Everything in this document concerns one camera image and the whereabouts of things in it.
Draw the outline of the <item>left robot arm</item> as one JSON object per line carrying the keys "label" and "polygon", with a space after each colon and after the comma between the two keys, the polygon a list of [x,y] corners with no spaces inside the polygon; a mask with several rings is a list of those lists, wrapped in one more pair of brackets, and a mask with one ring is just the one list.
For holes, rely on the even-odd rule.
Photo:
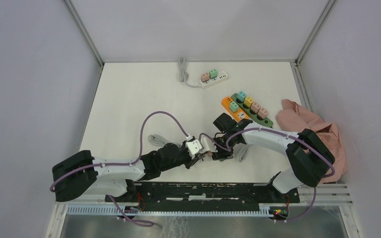
{"label": "left robot arm", "polygon": [[139,160],[108,161],[93,157],[82,150],[52,168],[54,182],[50,191],[57,202],[68,202],[81,196],[111,195],[129,202],[136,188],[131,182],[151,180],[176,167],[190,168],[203,158],[207,150],[200,142],[185,142],[182,146],[168,143],[162,148],[140,156]]}

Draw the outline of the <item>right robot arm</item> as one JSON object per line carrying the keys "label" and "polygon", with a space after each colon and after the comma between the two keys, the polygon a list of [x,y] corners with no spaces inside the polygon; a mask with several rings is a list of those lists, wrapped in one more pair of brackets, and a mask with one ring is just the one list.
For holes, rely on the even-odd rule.
{"label": "right robot arm", "polygon": [[217,151],[214,160],[225,160],[232,156],[237,144],[260,146],[285,155],[290,168],[276,174],[267,188],[267,197],[280,202],[290,190],[307,185],[316,187],[323,178],[335,174],[335,157],[327,146],[310,129],[288,132],[260,125],[251,119],[235,121],[226,113],[221,114],[214,126],[222,133],[213,138]]}

